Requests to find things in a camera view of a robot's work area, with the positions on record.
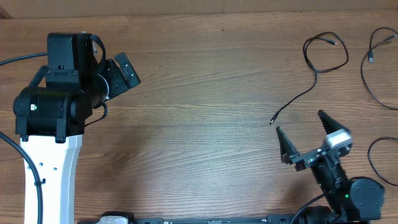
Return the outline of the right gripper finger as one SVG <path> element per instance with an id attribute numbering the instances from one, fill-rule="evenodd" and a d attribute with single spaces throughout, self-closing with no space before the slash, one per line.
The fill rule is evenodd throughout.
<path id="1" fill-rule="evenodd" d="M 280 144 L 280 159 L 282 163 L 293 164 L 292 159 L 298 157 L 300 153 L 288 139 L 280 126 L 276 127 L 277 136 Z"/>
<path id="2" fill-rule="evenodd" d="M 324 127 L 324 130 L 327 134 L 334 133 L 336 131 L 339 131 L 343 129 L 346 131 L 348 134 L 350 133 L 350 130 L 342 125 L 341 123 L 337 122 L 335 119 L 333 119 L 331 116 L 329 116 L 326 112 L 323 110 L 318 111 L 318 116 L 321 119 L 322 125 Z"/>

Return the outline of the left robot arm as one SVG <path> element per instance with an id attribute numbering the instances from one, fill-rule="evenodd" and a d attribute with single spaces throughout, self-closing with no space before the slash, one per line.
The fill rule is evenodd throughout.
<path id="1" fill-rule="evenodd" d="M 90 33 L 47 36 L 48 62 L 16 97 L 16 134 L 25 163 L 26 223 L 73 223 L 75 174 L 93 110 L 138 86 L 125 53 L 95 57 Z"/>

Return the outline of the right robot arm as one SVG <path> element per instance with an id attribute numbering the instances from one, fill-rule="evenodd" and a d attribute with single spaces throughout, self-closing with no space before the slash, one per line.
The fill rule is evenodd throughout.
<path id="1" fill-rule="evenodd" d="M 340 158 L 353 146 L 351 131 L 323 110 L 318 111 L 326 136 L 323 144 L 309 152 L 298 152 L 278 126 L 281 162 L 296 171 L 311 169 L 322 194 L 303 205 L 291 223 L 370 223 L 381 218 L 385 188 L 369 177 L 348 178 Z"/>

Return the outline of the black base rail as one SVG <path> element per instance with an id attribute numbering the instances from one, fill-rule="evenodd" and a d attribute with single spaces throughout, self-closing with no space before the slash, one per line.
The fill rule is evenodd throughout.
<path id="1" fill-rule="evenodd" d="M 293 214 L 270 214 L 266 217 L 234 217 L 234 218 L 136 218 L 133 213 L 108 211 L 99 218 L 77 221 L 78 224 L 284 224 L 290 223 Z"/>

